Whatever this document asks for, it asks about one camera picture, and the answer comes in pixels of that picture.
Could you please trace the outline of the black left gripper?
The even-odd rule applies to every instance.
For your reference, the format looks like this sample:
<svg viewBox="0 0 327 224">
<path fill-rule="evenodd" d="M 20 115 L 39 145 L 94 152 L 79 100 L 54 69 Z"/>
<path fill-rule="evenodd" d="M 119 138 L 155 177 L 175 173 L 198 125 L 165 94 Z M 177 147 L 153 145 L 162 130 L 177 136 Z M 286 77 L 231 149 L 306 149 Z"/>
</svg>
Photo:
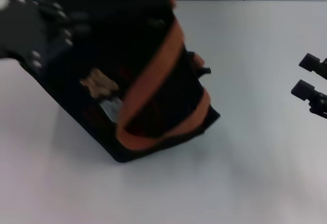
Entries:
<svg viewBox="0 0 327 224">
<path fill-rule="evenodd" d="M 86 12 L 68 12 L 59 3 L 47 0 L 8 0 L 0 9 L 0 59 L 15 58 L 39 70 L 69 52 L 75 41 L 91 33 L 89 25 L 51 27 L 46 24 L 81 24 L 89 21 Z"/>
</svg>

